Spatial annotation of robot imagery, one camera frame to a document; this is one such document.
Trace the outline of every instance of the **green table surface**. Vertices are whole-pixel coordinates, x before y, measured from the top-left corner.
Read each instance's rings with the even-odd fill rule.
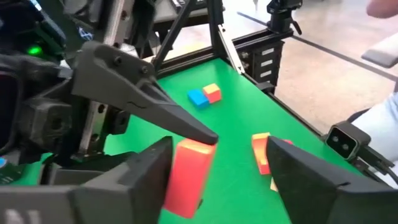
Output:
[[[290,223],[277,192],[270,190],[271,176],[260,175],[251,148],[251,136],[270,132],[289,139],[302,149],[345,169],[358,171],[325,146],[306,127],[268,98],[224,61],[217,59],[185,70],[159,83],[169,95],[197,119],[220,135],[203,204],[193,219],[162,211],[159,223]],[[222,100],[198,110],[188,100],[187,92],[216,83]],[[173,136],[174,144],[182,137],[135,116],[126,134],[110,136],[108,154],[140,152],[163,136]],[[35,185],[40,163],[30,165],[17,185]]]

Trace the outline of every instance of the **gray floor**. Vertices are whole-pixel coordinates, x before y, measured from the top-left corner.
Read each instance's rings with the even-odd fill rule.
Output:
[[[224,0],[225,24],[233,37],[264,29],[236,13],[268,21],[269,0],[258,1],[257,6],[255,2]],[[304,0],[294,17],[304,39],[361,61],[360,56],[368,47],[398,32],[398,17],[370,18],[365,11],[367,2]],[[392,80],[374,72],[297,40],[285,42],[277,96],[320,131],[326,132],[355,111],[382,101],[393,89]],[[206,45],[210,45],[210,35],[208,26],[203,25],[184,28],[174,48],[185,53]],[[398,67],[384,71],[396,76]]]

